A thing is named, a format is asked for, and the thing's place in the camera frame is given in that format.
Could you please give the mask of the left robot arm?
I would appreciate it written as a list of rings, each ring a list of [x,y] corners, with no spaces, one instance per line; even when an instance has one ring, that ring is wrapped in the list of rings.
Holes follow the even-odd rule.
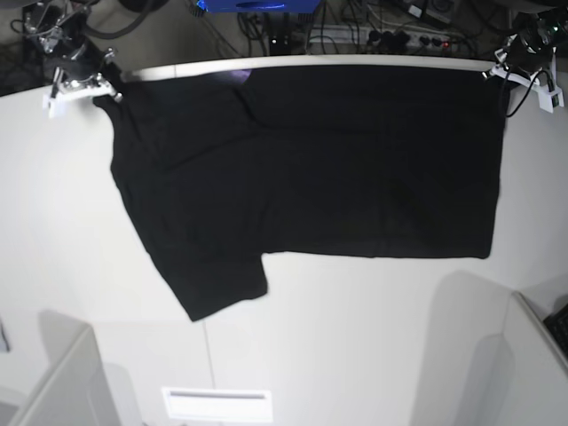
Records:
[[[565,1],[496,1],[509,13],[506,28],[487,29],[503,37],[503,46],[494,52],[496,65],[506,72],[532,76],[552,72],[556,50],[567,44],[567,3]]]

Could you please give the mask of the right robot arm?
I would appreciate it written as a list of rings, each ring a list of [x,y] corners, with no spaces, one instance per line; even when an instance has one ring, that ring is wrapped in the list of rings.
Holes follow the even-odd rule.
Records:
[[[100,50],[92,41],[115,40],[137,29],[154,7],[152,1],[129,1],[138,13],[126,27],[104,32],[88,24],[95,1],[3,1],[4,8],[24,12],[20,34],[28,39],[53,69],[51,88],[44,98],[50,111],[79,99],[122,101],[116,50]]]

